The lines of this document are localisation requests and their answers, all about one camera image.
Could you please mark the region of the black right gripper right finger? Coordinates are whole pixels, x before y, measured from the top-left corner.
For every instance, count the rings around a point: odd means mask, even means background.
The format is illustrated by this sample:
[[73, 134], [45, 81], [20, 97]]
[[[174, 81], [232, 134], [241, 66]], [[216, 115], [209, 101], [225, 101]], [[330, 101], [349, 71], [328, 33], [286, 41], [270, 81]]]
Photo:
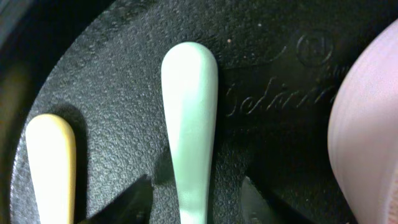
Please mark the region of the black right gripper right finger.
[[269, 189], [261, 192], [248, 176], [241, 184], [241, 211], [247, 224], [313, 224]]

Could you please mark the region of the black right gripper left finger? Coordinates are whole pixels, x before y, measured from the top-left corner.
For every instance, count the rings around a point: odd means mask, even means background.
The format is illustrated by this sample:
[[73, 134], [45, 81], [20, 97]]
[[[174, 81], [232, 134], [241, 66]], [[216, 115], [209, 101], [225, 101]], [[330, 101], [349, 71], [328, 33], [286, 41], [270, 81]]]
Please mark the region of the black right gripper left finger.
[[144, 174], [96, 215], [78, 224], [145, 224], [153, 204], [152, 179]]

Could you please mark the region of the mint green plastic knife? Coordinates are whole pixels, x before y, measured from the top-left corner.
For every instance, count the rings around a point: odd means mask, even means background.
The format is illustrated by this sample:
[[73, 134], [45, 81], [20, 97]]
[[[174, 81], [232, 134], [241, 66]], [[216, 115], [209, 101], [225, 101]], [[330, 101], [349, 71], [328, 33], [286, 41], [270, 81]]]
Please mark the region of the mint green plastic knife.
[[196, 42], [172, 47], [161, 85], [180, 221], [205, 224], [218, 104], [215, 57]]

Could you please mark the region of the yellow plastic knife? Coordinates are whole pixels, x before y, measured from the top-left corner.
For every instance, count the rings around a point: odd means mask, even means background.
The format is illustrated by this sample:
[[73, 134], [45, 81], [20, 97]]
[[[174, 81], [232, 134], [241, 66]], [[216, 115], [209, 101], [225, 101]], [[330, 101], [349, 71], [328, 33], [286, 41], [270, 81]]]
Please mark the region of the yellow plastic knife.
[[76, 142], [72, 127], [54, 114], [34, 117], [25, 141], [41, 223], [73, 223]]

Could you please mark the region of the pink bowl with grains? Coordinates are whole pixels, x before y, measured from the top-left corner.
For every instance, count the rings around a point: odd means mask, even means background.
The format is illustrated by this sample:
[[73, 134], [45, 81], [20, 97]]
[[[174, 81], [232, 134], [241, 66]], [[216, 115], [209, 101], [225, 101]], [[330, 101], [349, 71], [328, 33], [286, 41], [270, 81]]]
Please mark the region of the pink bowl with grains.
[[358, 223], [397, 223], [397, 22], [359, 56], [334, 100], [331, 168]]

